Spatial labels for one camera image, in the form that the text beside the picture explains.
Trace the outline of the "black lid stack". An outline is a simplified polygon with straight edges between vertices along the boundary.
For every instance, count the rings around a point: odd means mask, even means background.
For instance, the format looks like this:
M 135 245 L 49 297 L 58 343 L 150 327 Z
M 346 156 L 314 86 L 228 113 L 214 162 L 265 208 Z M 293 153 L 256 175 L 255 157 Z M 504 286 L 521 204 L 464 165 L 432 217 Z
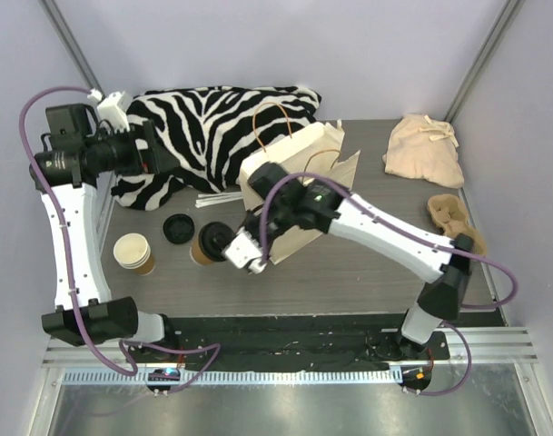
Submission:
M 188 243 L 194 236 L 193 219 L 184 213 L 170 215 L 163 222 L 163 234 L 166 240 L 173 244 Z

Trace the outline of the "single black cup lid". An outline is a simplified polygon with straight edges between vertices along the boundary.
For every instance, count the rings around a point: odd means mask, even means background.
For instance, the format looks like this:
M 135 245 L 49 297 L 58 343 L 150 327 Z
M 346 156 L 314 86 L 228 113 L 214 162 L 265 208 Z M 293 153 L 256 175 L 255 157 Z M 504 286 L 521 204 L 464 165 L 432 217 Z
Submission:
M 233 229 L 226 223 L 211 222 L 204 225 L 198 236 L 198 244 L 204 260 L 211 263 L 225 262 L 223 252 L 234 237 Z

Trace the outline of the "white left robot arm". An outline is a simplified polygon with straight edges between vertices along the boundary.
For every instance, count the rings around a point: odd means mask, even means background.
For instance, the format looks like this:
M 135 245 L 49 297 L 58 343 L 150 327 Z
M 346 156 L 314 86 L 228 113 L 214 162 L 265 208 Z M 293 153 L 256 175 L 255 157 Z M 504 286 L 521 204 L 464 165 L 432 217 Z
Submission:
M 101 173 L 159 173 L 165 149 L 154 124 L 123 129 L 88 104 L 45 111 L 48 132 L 29 168 L 51 225 L 56 262 L 54 310 L 41 318 L 43 330 L 73 346 L 84 345 L 84 326 L 94 344 L 116 340 L 147 343 L 158 362 L 178 353 L 179 341 L 164 314 L 145 313 L 131 297 L 115 299 L 104 276 L 94 221 Z

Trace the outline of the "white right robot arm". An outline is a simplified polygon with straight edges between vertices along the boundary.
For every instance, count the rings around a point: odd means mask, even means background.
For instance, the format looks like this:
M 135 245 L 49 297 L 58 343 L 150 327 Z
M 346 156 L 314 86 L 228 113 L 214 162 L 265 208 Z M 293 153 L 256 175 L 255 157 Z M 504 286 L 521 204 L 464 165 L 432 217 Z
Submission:
M 310 182 L 276 163 L 255 170 L 247 184 L 262 199 L 258 213 L 247 214 L 225 254 L 250 273 L 261 273 L 275 242 L 294 227 L 337 236 L 380 253 L 424 282 L 395 337 L 400 355 L 419 357 L 433 332 L 457 318 L 470 277 L 474 242 L 426 233 L 367 203 L 350 188 L 316 173 Z

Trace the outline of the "cream paper bag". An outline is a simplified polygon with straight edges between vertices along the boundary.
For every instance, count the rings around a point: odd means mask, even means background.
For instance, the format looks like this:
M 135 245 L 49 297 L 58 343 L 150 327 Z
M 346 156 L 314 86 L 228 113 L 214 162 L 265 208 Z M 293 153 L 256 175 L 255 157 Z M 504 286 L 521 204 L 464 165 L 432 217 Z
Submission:
M 339 160 L 344 137 L 342 121 L 315 122 L 243 161 L 239 182 L 246 216 L 236 233 L 252 235 L 265 263 L 289 258 L 340 216 L 360 158 L 355 153 Z

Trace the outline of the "brown paper cups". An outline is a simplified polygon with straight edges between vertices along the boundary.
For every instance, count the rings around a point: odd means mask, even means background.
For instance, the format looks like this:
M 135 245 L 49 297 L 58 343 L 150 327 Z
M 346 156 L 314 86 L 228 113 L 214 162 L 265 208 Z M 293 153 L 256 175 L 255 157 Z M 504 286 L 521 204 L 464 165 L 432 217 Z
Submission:
M 122 268 L 141 276 L 152 273 L 155 268 L 151 245 L 140 233 L 121 236 L 114 244 L 113 256 Z

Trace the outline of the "single brown paper cup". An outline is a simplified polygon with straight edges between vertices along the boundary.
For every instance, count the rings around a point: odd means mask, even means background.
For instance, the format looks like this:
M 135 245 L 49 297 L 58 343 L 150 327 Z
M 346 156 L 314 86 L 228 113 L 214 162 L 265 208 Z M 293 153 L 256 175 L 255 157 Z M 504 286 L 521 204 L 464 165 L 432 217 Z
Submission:
M 190 256 L 194 263 L 206 266 L 214 263 L 214 259 L 210 258 L 202 249 L 198 237 L 194 237 L 191 247 L 190 247 Z

